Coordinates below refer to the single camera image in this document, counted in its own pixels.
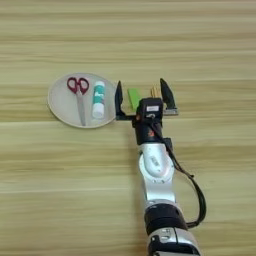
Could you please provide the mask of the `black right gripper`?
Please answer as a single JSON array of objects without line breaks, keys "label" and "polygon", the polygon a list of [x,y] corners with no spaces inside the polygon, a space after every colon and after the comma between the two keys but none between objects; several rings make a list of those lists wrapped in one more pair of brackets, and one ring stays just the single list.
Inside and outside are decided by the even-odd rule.
[{"label": "black right gripper", "polygon": [[[177,115],[178,109],[175,104],[173,93],[167,82],[160,79],[162,100],[165,104],[165,115]],[[135,129],[136,141],[138,145],[144,143],[162,143],[162,121],[159,118],[142,119],[134,115],[126,115],[122,110],[123,93],[121,82],[118,82],[115,92],[115,111],[116,119],[119,121],[132,121]]]}]

